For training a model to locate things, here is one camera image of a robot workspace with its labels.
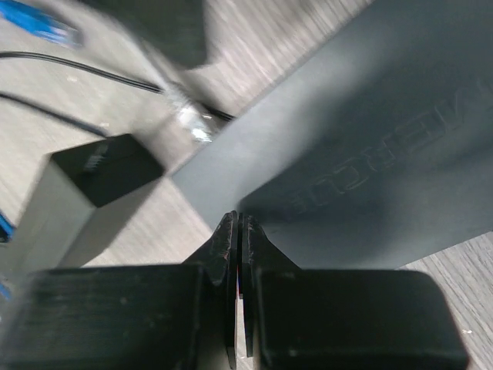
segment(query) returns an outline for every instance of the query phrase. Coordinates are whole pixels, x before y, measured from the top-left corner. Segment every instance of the wire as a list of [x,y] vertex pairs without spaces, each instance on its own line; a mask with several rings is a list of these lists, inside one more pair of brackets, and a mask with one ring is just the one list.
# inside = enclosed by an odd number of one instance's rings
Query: wire
[[[68,66],[75,69],[80,69],[82,71],[92,73],[93,75],[97,75],[103,77],[105,79],[110,79],[115,82],[122,83],[123,85],[135,87],[137,89],[142,89],[145,91],[149,91],[151,93],[160,94],[163,90],[157,86],[155,83],[148,81],[139,81],[136,79],[130,79],[128,77],[119,76],[111,72],[103,71],[101,69],[97,69],[92,66],[88,66],[86,64],[82,64],[79,62],[74,62],[72,60],[59,58],[58,56],[40,54],[37,52],[0,52],[0,59],[37,59],[44,60],[46,62],[52,62],[55,64],[61,64],[63,66]],[[208,113],[216,116],[224,121],[232,121],[236,117],[231,116],[228,113],[223,112],[222,110],[216,109],[206,103],[201,103],[202,106],[207,110]]]
[[50,110],[49,108],[41,106],[38,103],[34,103],[34,102],[27,100],[25,98],[21,98],[20,96],[15,96],[12,94],[8,94],[6,92],[0,92],[0,98],[9,100],[11,102],[20,104],[22,106],[27,106],[28,108],[31,108],[32,110],[35,110],[36,112],[43,113],[47,116],[50,116],[54,119],[57,119],[58,121],[62,121],[64,123],[67,123],[70,126],[74,126],[78,129],[84,130],[88,133],[93,133],[94,135],[101,136],[104,138],[107,138],[109,136],[109,134],[105,130],[100,129],[99,127],[93,126],[90,123],[85,123],[85,122],[80,121],[80,120],[73,118],[71,116],[67,116],[63,113],[54,112],[54,111]]

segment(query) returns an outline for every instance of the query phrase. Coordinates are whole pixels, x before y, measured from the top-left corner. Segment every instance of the cable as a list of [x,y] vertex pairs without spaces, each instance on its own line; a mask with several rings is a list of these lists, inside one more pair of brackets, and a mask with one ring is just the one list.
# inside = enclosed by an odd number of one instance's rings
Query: cable
[[69,124],[70,126],[74,126],[80,130],[86,131],[88,133],[93,133],[94,135],[104,137],[105,139],[109,136],[109,134],[103,130],[100,129],[99,127],[93,126],[90,123],[85,123],[83,121],[79,121],[78,119],[75,119],[71,116],[66,116],[63,113],[57,113],[49,108],[45,108],[44,106],[39,105],[38,103],[34,103],[30,100],[27,100],[25,98],[21,98],[20,96],[15,96],[12,94],[8,94],[6,92],[0,92],[0,98],[1,99],[6,99],[11,102],[27,106],[28,108],[31,108],[37,112],[43,113],[47,116],[50,116],[52,118],[57,119],[58,121],[62,121],[64,123]]
[[[39,54],[37,52],[0,52],[0,59],[37,59],[37,60],[44,60],[46,62],[52,62],[56,64],[61,64],[63,66],[68,66],[71,68],[75,69],[80,69],[85,72],[92,73],[93,75],[97,75],[100,77],[103,77],[105,79],[110,79],[115,82],[122,83],[123,85],[135,87],[137,89],[142,89],[145,91],[149,91],[151,93],[155,94],[160,94],[162,92],[162,89],[157,86],[155,83],[152,82],[147,82],[147,81],[139,81],[136,79],[130,79],[128,77],[124,76],[119,76],[111,72],[103,71],[101,69],[97,69],[92,66],[88,66],[86,64],[82,64],[79,62],[74,62],[72,60],[64,59],[64,58],[59,58],[58,56],[52,56],[52,55],[46,55],[46,54]],[[224,121],[232,121],[236,117],[231,116],[228,113],[223,112],[222,110],[213,108],[212,106],[209,106],[208,104],[205,103],[200,103],[202,106],[212,114],[213,116],[216,116]]]

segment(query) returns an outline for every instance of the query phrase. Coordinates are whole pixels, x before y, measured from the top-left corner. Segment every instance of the black cable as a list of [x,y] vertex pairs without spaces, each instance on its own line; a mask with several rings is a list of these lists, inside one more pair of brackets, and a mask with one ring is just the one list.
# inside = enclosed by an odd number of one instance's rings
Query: black cable
[[[94,75],[103,77],[105,79],[110,79],[115,82],[122,83],[127,86],[135,87],[137,89],[142,89],[145,91],[149,91],[151,93],[156,93],[159,94],[162,92],[161,88],[157,86],[154,83],[147,82],[147,81],[139,81],[136,79],[130,79],[128,77],[124,76],[119,76],[111,72],[103,71],[101,69],[97,69],[95,67],[88,66],[86,64],[82,64],[79,62],[73,62],[72,60],[64,59],[64,58],[59,58],[58,56],[52,56],[52,55],[46,55],[46,54],[39,54],[37,52],[0,52],[0,59],[10,59],[10,58],[22,58],[22,59],[37,59],[37,60],[44,60],[46,62],[52,62],[56,64],[61,64],[64,66],[80,69],[85,72],[92,73]],[[212,106],[201,103],[202,106],[212,114],[213,116],[216,116],[224,121],[232,121],[235,119],[235,116],[231,116],[228,113],[223,112],[222,110],[213,108]]]
[[58,121],[62,121],[64,123],[69,124],[70,126],[74,126],[80,130],[84,130],[88,133],[93,133],[97,136],[101,136],[104,138],[107,138],[109,134],[103,130],[100,129],[99,127],[93,126],[90,123],[85,123],[83,121],[80,121],[78,119],[75,119],[71,116],[67,116],[63,113],[58,113],[50,110],[49,108],[45,108],[44,106],[39,105],[38,103],[34,103],[30,100],[27,100],[25,98],[21,98],[20,96],[15,96],[12,94],[8,94],[6,92],[0,92],[0,98],[1,99],[6,99],[14,103],[21,104],[23,106],[27,106],[28,108],[31,108],[37,112],[43,113],[47,116],[50,116],[52,118],[57,119]]

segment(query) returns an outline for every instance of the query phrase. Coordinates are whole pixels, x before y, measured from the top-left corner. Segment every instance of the light wood surface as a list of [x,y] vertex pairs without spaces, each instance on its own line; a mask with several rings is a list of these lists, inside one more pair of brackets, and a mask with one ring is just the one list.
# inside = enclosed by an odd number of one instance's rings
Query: light wood surface
[[[80,27],[85,35],[85,48],[73,52],[0,20],[1,50],[44,52],[113,72],[148,77],[115,22],[68,0],[43,3],[55,6]],[[367,3],[210,0],[206,19],[211,64],[183,73],[182,80],[197,97],[229,113],[240,114],[273,81]],[[44,103],[104,126],[111,133],[134,132],[170,167],[196,149],[174,121],[169,102],[161,96],[45,62],[0,63],[0,91]],[[17,221],[44,155],[93,138],[5,102],[0,109],[0,121],[0,208]],[[209,235],[209,228],[172,182],[164,179],[110,249],[91,265],[180,262]],[[471,368],[481,370],[493,368],[492,241],[491,235],[478,237],[407,266],[428,272],[443,287],[474,356]],[[241,333],[243,326],[239,323]],[[241,340],[238,357],[239,368],[251,368]]]

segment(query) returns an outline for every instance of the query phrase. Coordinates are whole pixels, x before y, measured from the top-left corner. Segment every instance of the wood grain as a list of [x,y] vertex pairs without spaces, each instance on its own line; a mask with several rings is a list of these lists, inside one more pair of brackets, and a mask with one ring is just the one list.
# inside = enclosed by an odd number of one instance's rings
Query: wood grain
[[[113,20],[69,0],[55,6],[84,32],[80,52],[63,49],[0,22],[1,50],[44,52],[131,76],[149,77]],[[365,0],[210,0],[207,27],[211,64],[182,73],[196,97],[232,114],[268,89],[369,2]],[[120,86],[84,72],[38,61],[1,61],[0,91],[16,93],[112,133],[134,132],[168,166],[196,150],[161,96]],[[14,221],[35,184],[45,154],[93,140],[11,104],[0,109],[0,208]],[[92,265],[180,262],[210,235],[169,179]],[[485,235],[408,265],[443,287],[475,363],[490,370],[493,356],[493,237]],[[239,321],[238,332],[243,326]],[[239,368],[251,368],[239,340]]]

